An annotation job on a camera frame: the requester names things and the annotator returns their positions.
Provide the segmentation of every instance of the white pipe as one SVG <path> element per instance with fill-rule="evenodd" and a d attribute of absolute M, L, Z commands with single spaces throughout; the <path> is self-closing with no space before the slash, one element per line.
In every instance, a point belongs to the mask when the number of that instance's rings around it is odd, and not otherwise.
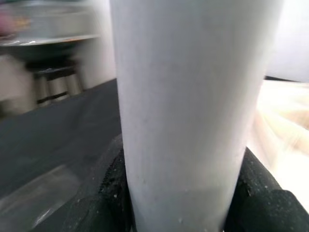
<path fill-rule="evenodd" d="M 138 232 L 218 232 L 281 0 L 112 0 Z"/>

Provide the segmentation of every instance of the white cylinder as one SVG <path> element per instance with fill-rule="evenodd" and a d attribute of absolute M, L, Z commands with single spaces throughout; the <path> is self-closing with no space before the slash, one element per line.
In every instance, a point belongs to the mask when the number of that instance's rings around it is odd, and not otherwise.
<path fill-rule="evenodd" d="M 138 232 L 222 230 L 281 0 L 112 0 Z"/>

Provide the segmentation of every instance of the dark gray surface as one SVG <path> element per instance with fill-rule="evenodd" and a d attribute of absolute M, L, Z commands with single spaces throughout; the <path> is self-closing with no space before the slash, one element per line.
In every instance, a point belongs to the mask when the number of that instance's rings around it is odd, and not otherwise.
<path fill-rule="evenodd" d="M 59 165 L 65 165 L 82 182 L 120 133 L 115 80 L 1 122 L 0 198 Z M 47 227 L 55 229 L 61 218 Z"/>

